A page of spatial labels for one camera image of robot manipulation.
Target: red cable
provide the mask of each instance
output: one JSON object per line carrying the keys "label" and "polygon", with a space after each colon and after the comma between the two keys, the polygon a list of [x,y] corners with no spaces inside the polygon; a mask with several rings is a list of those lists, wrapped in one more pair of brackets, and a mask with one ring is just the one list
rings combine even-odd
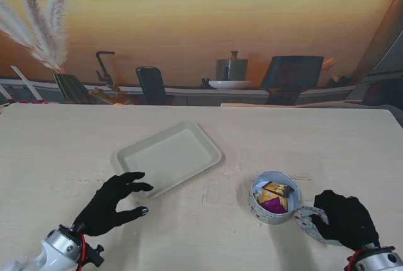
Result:
{"label": "red cable", "polygon": [[81,252],[81,263],[84,262],[86,259],[86,238],[84,235],[81,233],[81,241],[82,241],[82,252]]}
{"label": "red cable", "polygon": [[354,252],[354,254],[350,257],[348,261],[348,266],[347,266],[347,271],[351,271],[351,267],[354,264],[355,259],[357,258],[358,255],[364,252],[364,249],[358,249],[357,251]]}

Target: faucet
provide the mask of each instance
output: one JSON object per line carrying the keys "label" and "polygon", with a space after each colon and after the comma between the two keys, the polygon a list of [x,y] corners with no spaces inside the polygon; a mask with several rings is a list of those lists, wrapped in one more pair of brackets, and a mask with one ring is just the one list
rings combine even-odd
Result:
{"label": "faucet", "polygon": [[96,58],[98,59],[99,65],[102,68],[103,71],[103,76],[101,76],[101,74],[99,73],[99,71],[95,71],[96,75],[98,76],[98,80],[100,80],[101,82],[106,82],[107,84],[112,85],[113,81],[111,76],[108,74],[108,72],[106,71],[105,66],[102,63],[101,57],[99,56],[100,54],[108,54],[108,55],[114,55],[115,52],[104,52],[104,51],[99,51],[95,53]]}

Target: kettle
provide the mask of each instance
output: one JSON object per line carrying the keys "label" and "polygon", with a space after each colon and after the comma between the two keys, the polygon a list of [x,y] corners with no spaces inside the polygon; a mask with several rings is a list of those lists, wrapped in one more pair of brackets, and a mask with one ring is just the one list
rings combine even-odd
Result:
{"label": "kettle", "polygon": [[238,51],[231,52],[230,59],[217,60],[215,78],[217,81],[244,81],[246,79],[247,59],[238,59]]}

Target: snack packet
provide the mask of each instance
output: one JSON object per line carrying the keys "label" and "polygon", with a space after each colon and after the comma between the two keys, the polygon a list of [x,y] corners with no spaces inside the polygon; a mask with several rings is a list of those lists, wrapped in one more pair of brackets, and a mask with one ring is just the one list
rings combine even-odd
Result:
{"label": "snack packet", "polygon": [[281,197],[288,197],[291,192],[294,191],[293,188],[284,184],[277,184],[275,182],[268,182],[263,189],[273,192]]}
{"label": "snack packet", "polygon": [[288,200],[287,200],[287,198],[281,197],[278,194],[275,194],[273,192],[263,190],[260,195],[258,194],[258,198],[256,200],[258,201],[259,204],[263,204],[263,203],[265,203],[265,202],[267,202],[269,200],[273,200],[273,199],[277,199],[277,198],[279,198],[280,204],[287,211],[288,210]]}
{"label": "snack packet", "polygon": [[277,197],[275,199],[268,200],[267,202],[260,204],[260,206],[262,206],[267,211],[270,211],[271,213],[277,213],[277,214],[286,213],[287,210],[281,204],[281,199],[287,201],[287,199],[283,197]]}

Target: robotic arm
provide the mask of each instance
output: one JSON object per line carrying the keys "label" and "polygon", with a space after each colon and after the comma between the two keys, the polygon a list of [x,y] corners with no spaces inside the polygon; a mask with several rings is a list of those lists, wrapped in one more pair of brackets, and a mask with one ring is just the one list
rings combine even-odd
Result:
{"label": "robotic arm", "polygon": [[77,216],[71,228],[60,225],[41,241],[42,252],[34,260],[25,263],[13,261],[0,271],[66,271],[77,266],[93,263],[99,267],[103,262],[100,253],[103,247],[93,249],[86,243],[84,235],[99,236],[114,227],[121,226],[148,213],[148,208],[116,212],[121,199],[132,192],[150,191],[147,183],[134,183],[144,177],[144,173],[125,173],[113,176],[96,192],[90,203]]}
{"label": "robotic arm", "polygon": [[81,239],[72,235],[72,231],[62,225],[59,229],[52,230],[41,244],[42,252],[36,259],[26,263],[13,261],[1,271],[65,271],[77,264],[79,268],[87,263],[99,267],[104,261],[99,255],[103,251],[101,245],[94,250],[86,243],[84,252]]}
{"label": "robotic arm", "polygon": [[[148,208],[116,212],[121,199],[132,192],[150,191],[147,183],[134,183],[144,173],[125,173],[113,176],[96,192],[94,198],[77,216],[71,228],[60,225],[42,240],[42,252],[26,263],[13,261],[0,271],[66,271],[77,266],[93,263],[99,267],[103,262],[103,247],[93,249],[84,235],[99,236],[114,227],[121,226],[148,213]],[[348,258],[345,271],[403,271],[403,261],[393,251],[395,248],[380,247],[378,233],[365,207],[357,198],[345,198],[331,190],[315,197],[315,207],[325,211],[329,224],[317,215],[312,222],[325,239],[335,239],[355,251]]]}

